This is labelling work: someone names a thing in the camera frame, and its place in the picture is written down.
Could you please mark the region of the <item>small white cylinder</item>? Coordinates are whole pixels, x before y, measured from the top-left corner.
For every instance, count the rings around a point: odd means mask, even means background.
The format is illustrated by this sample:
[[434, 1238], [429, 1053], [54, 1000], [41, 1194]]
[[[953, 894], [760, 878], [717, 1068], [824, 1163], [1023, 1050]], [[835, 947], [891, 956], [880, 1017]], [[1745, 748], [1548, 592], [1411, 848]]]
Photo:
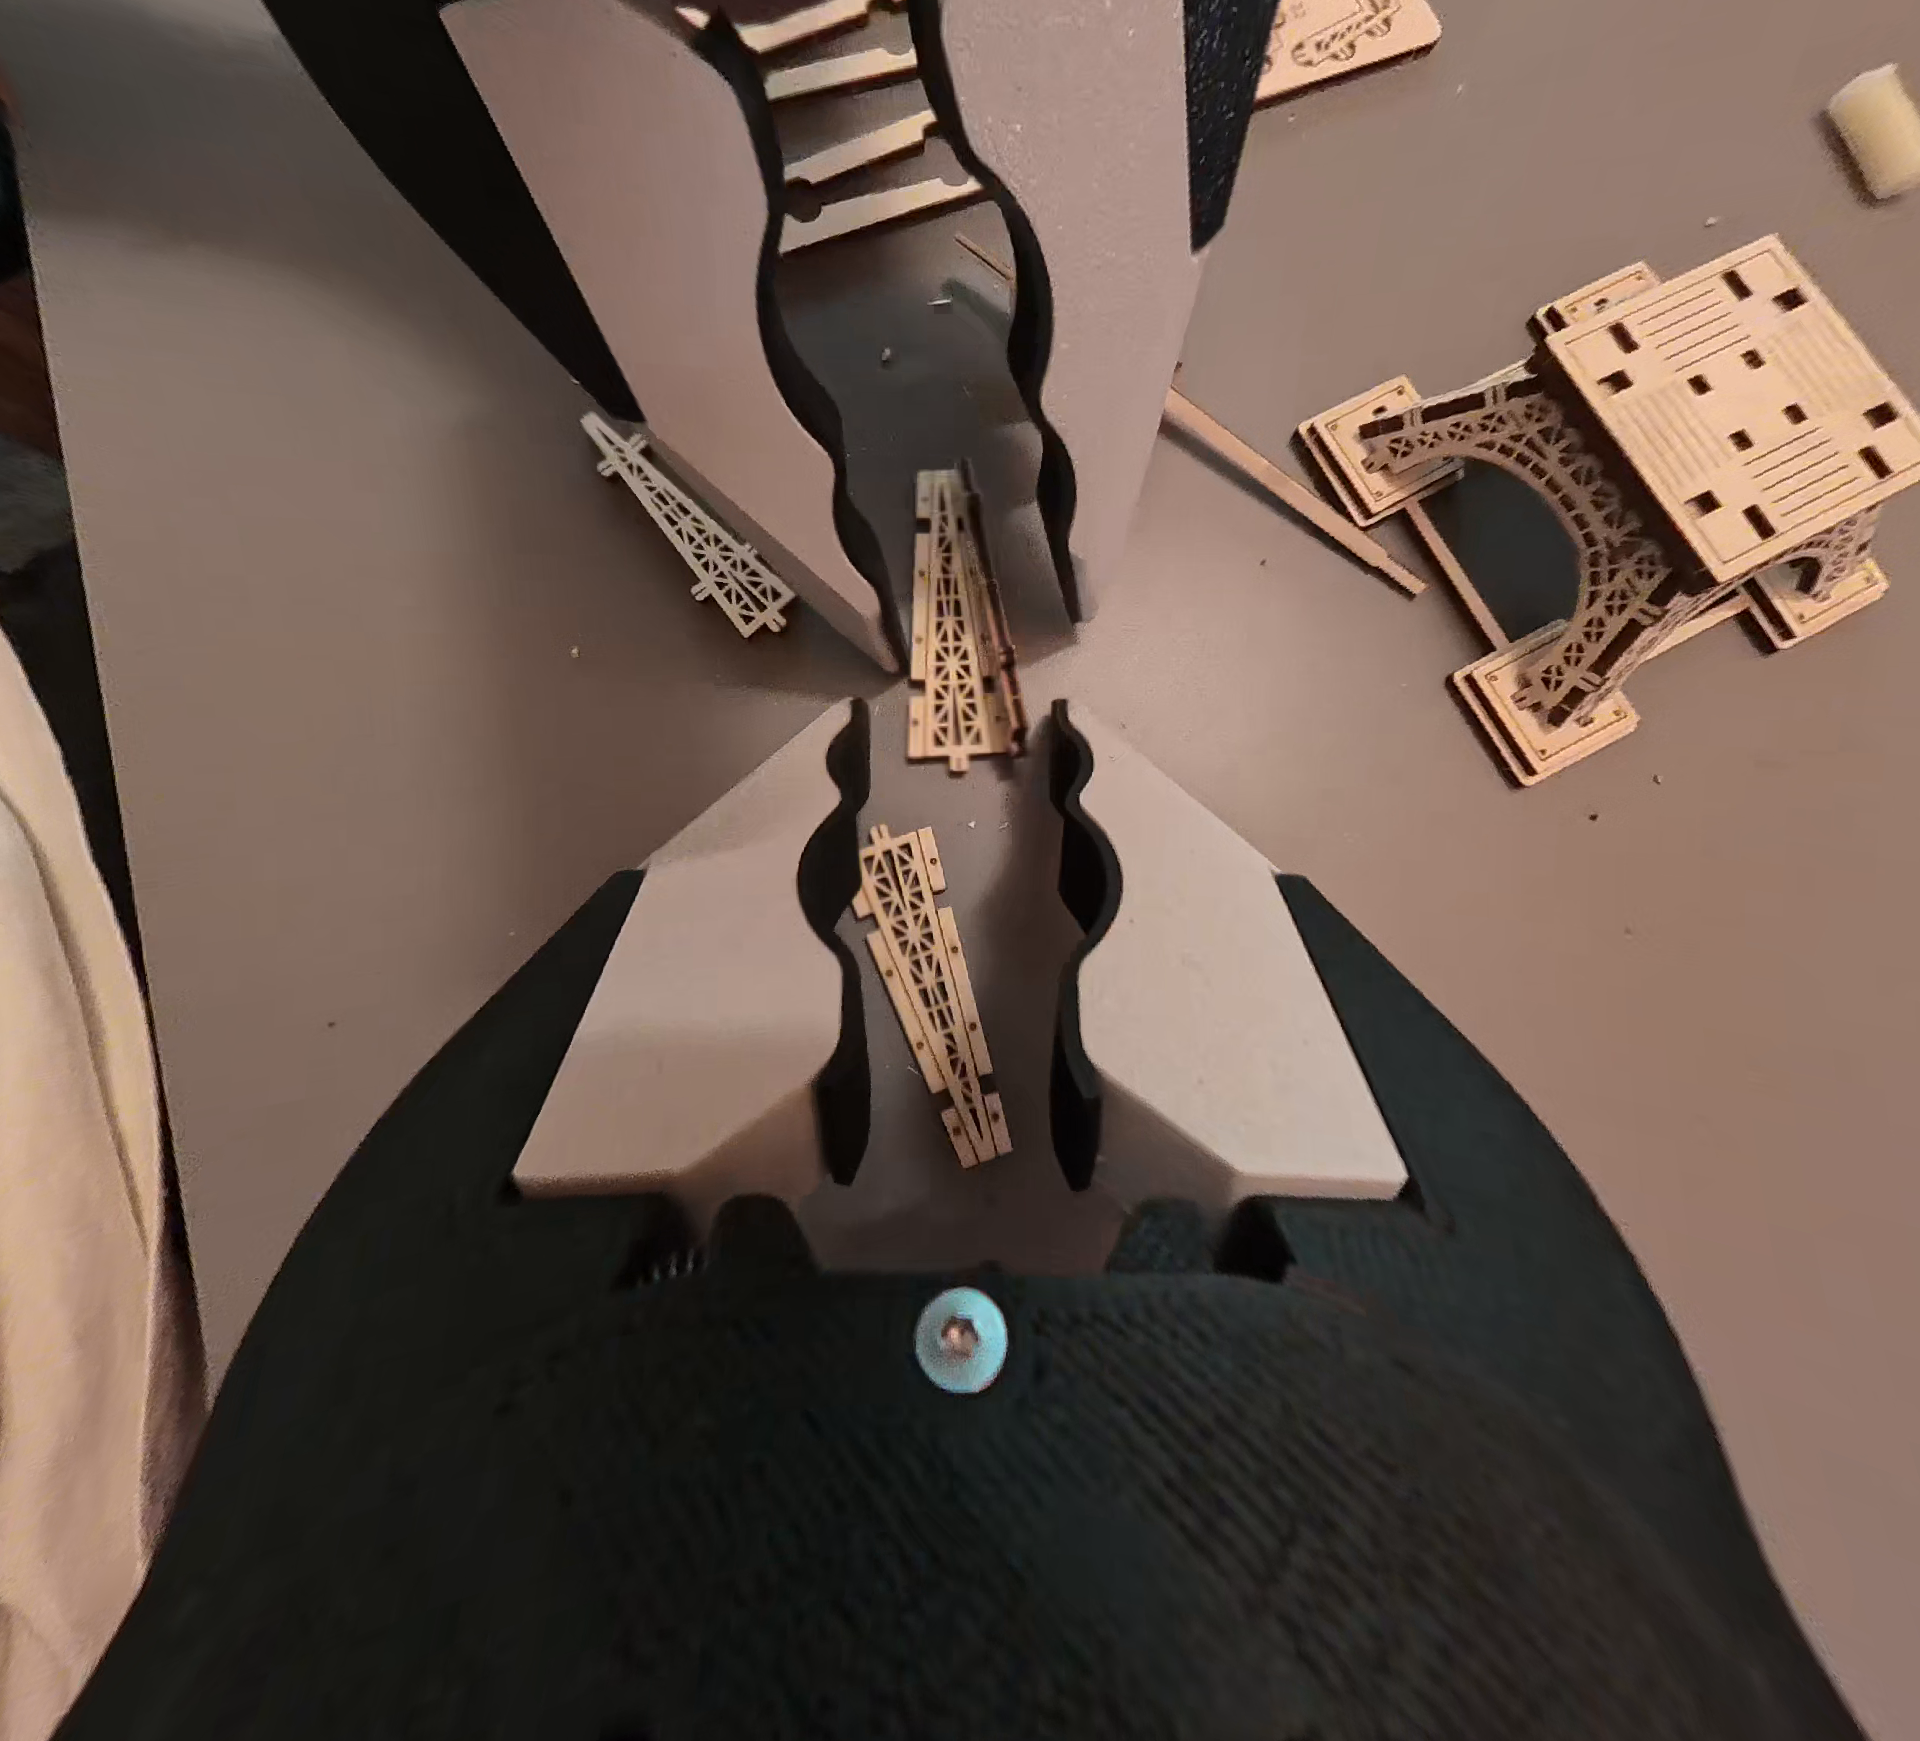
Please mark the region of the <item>small white cylinder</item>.
[[1919, 102], [1899, 66], [1857, 73], [1826, 115], [1868, 197], [1888, 203], [1919, 190]]

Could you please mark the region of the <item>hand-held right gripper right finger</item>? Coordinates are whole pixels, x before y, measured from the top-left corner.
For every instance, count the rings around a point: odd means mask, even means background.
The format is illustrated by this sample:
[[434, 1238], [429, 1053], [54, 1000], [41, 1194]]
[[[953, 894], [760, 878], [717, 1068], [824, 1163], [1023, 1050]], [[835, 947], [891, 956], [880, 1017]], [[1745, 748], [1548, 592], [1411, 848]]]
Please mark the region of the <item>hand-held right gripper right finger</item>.
[[1401, 1148], [1279, 869], [1091, 709], [1054, 702], [1047, 752], [1080, 931], [1048, 1073], [1069, 1187], [1111, 1201], [1401, 1196]]

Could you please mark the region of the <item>wooden sheet with slotted bars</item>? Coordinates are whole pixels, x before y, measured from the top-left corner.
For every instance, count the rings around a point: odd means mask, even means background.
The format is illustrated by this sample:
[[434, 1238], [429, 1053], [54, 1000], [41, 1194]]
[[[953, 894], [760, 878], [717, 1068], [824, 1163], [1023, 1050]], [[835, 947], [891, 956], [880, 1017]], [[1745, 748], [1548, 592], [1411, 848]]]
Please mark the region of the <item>wooden sheet with slotted bars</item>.
[[781, 144], [781, 250], [972, 207], [922, 80], [906, 0], [820, 0], [738, 27]]

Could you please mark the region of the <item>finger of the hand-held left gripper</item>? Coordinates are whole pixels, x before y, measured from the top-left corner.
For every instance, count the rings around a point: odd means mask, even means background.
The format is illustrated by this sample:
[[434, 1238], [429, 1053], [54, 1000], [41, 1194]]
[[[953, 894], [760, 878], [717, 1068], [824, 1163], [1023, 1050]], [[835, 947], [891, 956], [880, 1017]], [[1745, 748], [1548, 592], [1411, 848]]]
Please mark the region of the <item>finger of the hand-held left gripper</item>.
[[1008, 362], [1069, 616], [1134, 527], [1204, 250], [1184, 0], [906, 0], [920, 79], [1016, 250]]
[[739, 29], [661, 0], [461, 0], [443, 24], [650, 435], [829, 625], [904, 675], [844, 413], [781, 311], [781, 146]]

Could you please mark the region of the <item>joined wooden lattice tower pieces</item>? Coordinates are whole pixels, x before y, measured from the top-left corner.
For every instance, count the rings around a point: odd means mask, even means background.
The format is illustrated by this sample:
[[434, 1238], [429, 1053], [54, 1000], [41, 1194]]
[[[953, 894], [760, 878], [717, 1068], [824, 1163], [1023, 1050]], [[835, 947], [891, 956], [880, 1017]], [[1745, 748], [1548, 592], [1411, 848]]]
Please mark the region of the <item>joined wooden lattice tower pieces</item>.
[[1028, 750], [1017, 649], [968, 464], [917, 475], [906, 757], [966, 773]]

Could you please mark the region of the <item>person's beige clothing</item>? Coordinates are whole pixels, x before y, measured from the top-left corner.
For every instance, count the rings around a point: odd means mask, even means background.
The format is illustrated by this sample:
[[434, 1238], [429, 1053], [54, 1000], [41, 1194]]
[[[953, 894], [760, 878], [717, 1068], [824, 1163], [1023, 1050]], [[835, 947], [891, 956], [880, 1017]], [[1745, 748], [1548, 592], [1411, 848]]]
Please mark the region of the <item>person's beige clothing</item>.
[[59, 737], [3, 645], [3, 1735], [50, 1737], [205, 1426], [149, 1008]]

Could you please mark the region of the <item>wooden lattice tower piece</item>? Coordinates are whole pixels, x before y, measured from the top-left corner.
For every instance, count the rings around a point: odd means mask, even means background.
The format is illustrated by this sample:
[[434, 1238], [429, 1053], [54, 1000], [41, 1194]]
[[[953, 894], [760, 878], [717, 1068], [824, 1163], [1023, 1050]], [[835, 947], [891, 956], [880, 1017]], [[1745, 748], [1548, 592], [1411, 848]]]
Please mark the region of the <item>wooden lattice tower piece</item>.
[[906, 1046], [941, 1106], [941, 1123], [963, 1169], [1012, 1152], [1012, 1134], [981, 1022], [957, 912], [935, 830], [875, 825], [858, 850], [855, 916], [900, 1019]]
[[710, 602], [736, 633], [781, 633], [796, 592], [750, 541], [716, 519], [705, 505], [663, 468], [644, 430], [624, 432], [589, 410], [580, 421], [597, 446], [600, 477], [626, 485], [692, 574], [696, 602]]

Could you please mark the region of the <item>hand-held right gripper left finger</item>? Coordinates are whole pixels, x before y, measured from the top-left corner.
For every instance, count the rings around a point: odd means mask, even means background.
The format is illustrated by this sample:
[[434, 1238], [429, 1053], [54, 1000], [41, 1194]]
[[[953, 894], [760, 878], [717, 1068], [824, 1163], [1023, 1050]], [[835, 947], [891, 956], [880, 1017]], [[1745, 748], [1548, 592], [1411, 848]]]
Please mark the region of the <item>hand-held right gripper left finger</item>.
[[873, 1132], [860, 969], [871, 709], [831, 706], [643, 867], [515, 1181], [531, 1198], [805, 1200]]

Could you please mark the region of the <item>wooden stick tool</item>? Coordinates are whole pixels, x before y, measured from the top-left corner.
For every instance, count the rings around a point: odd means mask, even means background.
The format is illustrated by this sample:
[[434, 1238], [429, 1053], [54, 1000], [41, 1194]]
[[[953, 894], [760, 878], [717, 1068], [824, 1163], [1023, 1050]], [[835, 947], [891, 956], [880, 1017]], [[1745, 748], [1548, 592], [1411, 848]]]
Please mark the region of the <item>wooden stick tool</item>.
[[1314, 528], [1334, 549], [1398, 589], [1407, 598], [1418, 598], [1427, 591], [1429, 581], [1423, 576], [1376, 543], [1365, 528], [1341, 514], [1312, 486], [1270, 461], [1257, 446], [1248, 446], [1176, 386], [1165, 391], [1162, 428], [1171, 439], [1281, 506], [1292, 517]]

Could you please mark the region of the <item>wooden tower base model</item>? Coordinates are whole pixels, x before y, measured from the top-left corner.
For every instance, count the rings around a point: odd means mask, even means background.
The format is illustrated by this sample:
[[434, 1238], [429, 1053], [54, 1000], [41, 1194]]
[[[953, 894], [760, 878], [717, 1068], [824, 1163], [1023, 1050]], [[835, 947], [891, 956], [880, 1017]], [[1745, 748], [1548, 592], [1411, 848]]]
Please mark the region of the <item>wooden tower base model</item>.
[[[1405, 517], [1487, 651], [1451, 675], [1518, 788], [1621, 744], [1646, 664], [1741, 624], [1769, 653], [1886, 596], [1884, 505], [1917, 488], [1917, 408], [1784, 239], [1542, 305], [1528, 358], [1464, 388], [1392, 378], [1299, 426], [1365, 528]], [[1571, 611], [1509, 627], [1434, 501], [1478, 474], [1540, 505]]]

